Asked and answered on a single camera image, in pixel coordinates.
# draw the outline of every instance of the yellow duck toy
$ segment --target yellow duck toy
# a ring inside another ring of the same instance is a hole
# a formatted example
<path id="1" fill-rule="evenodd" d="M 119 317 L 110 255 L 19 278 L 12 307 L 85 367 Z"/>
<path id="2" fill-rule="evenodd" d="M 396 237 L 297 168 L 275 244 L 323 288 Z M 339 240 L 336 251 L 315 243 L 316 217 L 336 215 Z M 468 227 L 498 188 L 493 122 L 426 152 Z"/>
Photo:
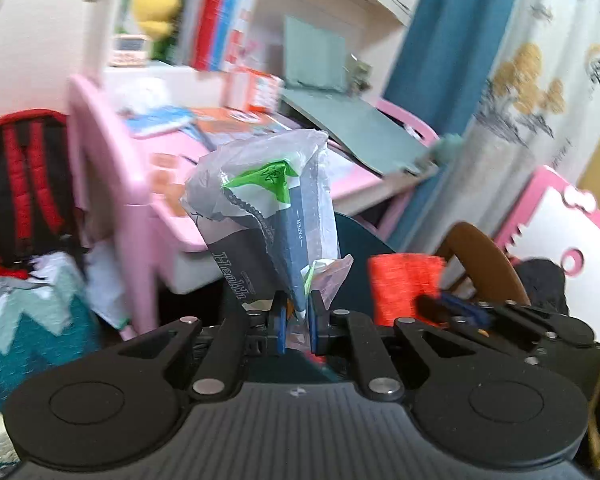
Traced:
<path id="1" fill-rule="evenodd" d="M 180 0 L 131 0 L 131 13 L 142 31 L 155 42 L 172 33 L 180 5 Z"/>

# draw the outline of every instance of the floral pattern curtain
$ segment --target floral pattern curtain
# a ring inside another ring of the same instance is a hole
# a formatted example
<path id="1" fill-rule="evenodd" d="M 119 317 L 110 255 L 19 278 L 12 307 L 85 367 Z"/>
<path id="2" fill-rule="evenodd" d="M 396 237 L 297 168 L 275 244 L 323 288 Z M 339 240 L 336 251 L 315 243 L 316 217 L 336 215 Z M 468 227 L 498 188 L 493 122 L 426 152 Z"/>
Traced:
<path id="1" fill-rule="evenodd" d="M 516 0 L 466 143 L 410 251 L 466 220 L 494 235 L 533 170 L 576 182 L 600 140 L 600 0 Z"/>

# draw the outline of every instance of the backpack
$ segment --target backpack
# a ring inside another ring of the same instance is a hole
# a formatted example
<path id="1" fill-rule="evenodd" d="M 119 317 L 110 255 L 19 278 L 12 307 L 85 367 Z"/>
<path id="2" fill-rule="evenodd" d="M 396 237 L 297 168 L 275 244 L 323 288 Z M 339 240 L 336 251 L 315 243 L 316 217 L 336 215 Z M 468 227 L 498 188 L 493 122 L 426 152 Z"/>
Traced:
<path id="1" fill-rule="evenodd" d="M 33 256 L 54 251 L 67 252 L 82 268 L 66 117 L 51 110 L 3 116 L 0 266 L 26 276 Z"/>

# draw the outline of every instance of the ribbed surface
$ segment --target ribbed surface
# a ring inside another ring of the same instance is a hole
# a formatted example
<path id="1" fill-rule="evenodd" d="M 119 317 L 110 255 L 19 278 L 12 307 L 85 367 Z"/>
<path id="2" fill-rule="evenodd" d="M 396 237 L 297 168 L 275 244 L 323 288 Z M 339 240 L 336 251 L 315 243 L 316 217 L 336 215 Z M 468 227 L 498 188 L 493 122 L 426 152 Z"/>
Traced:
<path id="1" fill-rule="evenodd" d="M 25 464 L 11 478 L 584 480 L 586 476 L 568 463 L 537 472 L 494 472 L 458 462 L 424 440 L 401 406 L 367 400 L 350 383 L 300 387 L 248 383 L 232 400 L 198 406 L 170 443 L 135 464 L 93 474 Z"/>

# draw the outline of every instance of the brown chair backrest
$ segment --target brown chair backrest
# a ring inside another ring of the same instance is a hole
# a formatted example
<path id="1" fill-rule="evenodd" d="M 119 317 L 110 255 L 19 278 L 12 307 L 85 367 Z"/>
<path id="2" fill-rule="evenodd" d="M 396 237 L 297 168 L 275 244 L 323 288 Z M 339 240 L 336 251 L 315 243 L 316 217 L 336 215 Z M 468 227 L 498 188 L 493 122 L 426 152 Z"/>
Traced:
<path id="1" fill-rule="evenodd" d="M 436 256 L 444 258 L 446 262 L 455 256 L 464 267 L 465 274 L 449 291 L 454 292 L 469 278 L 478 300 L 498 303 L 513 300 L 520 304 L 531 304 L 509 259 L 477 227 L 467 222 L 458 222 L 442 240 Z"/>

